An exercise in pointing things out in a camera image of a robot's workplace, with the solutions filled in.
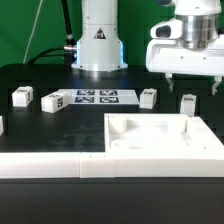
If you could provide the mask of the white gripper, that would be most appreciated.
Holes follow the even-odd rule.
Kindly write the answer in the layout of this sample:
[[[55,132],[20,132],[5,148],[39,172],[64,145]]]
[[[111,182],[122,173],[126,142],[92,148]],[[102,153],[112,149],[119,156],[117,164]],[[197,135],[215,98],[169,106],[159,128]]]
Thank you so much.
[[[177,17],[151,28],[146,52],[150,72],[165,73],[173,92],[172,73],[215,76],[217,93],[224,76],[224,34],[218,33],[217,17]]]

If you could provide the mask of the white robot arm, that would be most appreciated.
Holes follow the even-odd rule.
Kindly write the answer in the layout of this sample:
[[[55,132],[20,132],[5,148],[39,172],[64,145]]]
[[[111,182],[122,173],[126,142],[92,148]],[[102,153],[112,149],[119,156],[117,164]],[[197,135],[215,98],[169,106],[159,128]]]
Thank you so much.
[[[175,8],[174,17],[150,30],[146,68],[163,73],[224,79],[224,28],[218,25],[222,0],[156,0]],[[111,72],[124,69],[123,44],[117,34],[117,0],[82,0],[83,33],[77,42],[76,69]]]

